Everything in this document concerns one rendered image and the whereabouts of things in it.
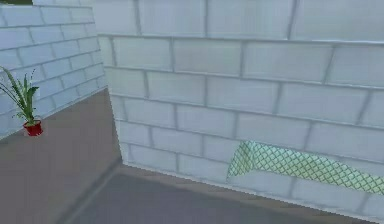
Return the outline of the green lattice patterned cloth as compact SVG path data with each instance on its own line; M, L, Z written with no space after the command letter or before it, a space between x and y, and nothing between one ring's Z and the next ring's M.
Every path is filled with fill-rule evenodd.
M227 177L256 170L384 195L384 177L326 157L255 141L242 141L230 160Z

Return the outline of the green house plant red pot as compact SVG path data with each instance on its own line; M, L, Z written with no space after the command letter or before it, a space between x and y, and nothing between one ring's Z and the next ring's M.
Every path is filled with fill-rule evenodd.
M10 86L0 82L0 90L3 91L18 107L18 118L24 120L23 128L30 137L40 136L43 133L42 120L34 115L34 95L39 90L32 84L31 79L24 75L23 80L15 78L11 72L3 66L0 69L6 74Z

